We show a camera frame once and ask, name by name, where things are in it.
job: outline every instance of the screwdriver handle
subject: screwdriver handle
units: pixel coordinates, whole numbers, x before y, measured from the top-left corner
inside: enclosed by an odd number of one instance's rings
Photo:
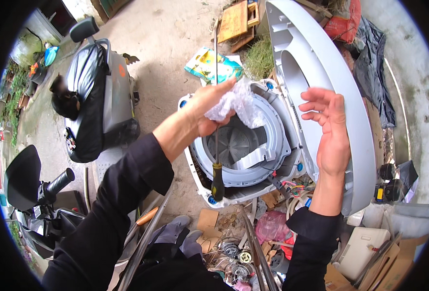
[[[224,197],[223,183],[223,164],[213,163],[213,183],[211,183],[211,193],[216,202],[219,202]]]

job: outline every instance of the hand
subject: hand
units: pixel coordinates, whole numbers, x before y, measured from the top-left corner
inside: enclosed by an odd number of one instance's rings
[[[299,109],[306,112],[302,119],[314,120],[322,126],[323,135],[316,154],[320,176],[343,179],[351,158],[344,97],[331,90],[308,88],[301,98],[308,101],[299,105]]]
[[[195,92],[187,105],[182,108],[182,111],[184,111],[191,120],[190,123],[197,127],[199,137],[211,135],[213,131],[215,131],[216,126],[228,124],[230,118],[235,115],[235,111],[231,110],[223,121],[213,121],[205,117],[205,113],[214,105],[218,104],[221,97],[232,89],[235,82],[236,79],[234,77],[216,86],[205,86],[200,88]]]

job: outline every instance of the scooter handlebar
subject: scooter handlebar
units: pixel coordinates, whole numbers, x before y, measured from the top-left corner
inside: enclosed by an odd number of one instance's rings
[[[51,195],[58,194],[67,184],[75,180],[74,172],[71,168],[67,168],[62,174],[60,174],[53,182],[49,183],[46,190]]]

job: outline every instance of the black sleeve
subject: black sleeve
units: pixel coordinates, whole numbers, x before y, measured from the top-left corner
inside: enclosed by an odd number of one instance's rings
[[[328,217],[302,207],[286,222],[297,233],[283,291],[324,291],[326,265],[331,260],[343,216]]]
[[[106,171],[92,211],[55,249],[43,286],[48,290],[106,290],[130,227],[127,214],[151,189],[165,195],[173,177],[171,163],[153,134],[133,143]]]

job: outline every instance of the screwdriver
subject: screwdriver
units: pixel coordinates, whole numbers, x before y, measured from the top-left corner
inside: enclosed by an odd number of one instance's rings
[[[218,84],[218,26],[217,23],[214,26],[214,61],[216,63],[214,67],[214,83]],[[219,162],[219,151],[218,151],[218,131],[219,125],[216,126],[216,139],[215,139],[215,151],[216,151],[216,162],[213,163],[213,183],[211,183],[211,194],[216,202],[219,202],[224,197],[224,182],[223,182],[223,164]]]

